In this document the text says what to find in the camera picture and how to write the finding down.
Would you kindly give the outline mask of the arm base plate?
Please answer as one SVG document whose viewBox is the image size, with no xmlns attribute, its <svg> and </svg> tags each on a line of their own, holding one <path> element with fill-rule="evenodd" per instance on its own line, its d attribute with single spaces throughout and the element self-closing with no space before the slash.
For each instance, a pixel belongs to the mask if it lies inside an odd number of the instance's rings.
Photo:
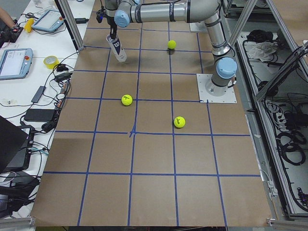
<svg viewBox="0 0 308 231">
<path fill-rule="evenodd" d="M 190 31 L 193 33 L 208 33 L 204 21 L 197 23 L 190 23 Z"/>
<path fill-rule="evenodd" d="M 237 103 L 234 88 L 218 87 L 212 82 L 212 74 L 196 74 L 201 103 Z"/>
</svg>

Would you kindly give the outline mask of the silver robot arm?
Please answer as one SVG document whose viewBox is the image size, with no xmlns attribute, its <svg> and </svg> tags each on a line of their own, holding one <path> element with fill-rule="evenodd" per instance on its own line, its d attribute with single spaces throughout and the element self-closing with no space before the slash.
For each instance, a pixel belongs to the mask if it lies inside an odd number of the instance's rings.
<svg viewBox="0 0 308 231">
<path fill-rule="evenodd" d="M 208 73 L 205 88 L 211 93 L 233 85 L 236 69 L 225 70 L 222 63 L 233 61 L 234 50 L 223 33 L 219 0 L 102 0 L 100 5 L 96 19 L 110 27 L 107 40 L 117 61 L 130 57 L 124 42 L 136 30 L 143 77 L 163 74 L 178 85 Z"/>
</svg>

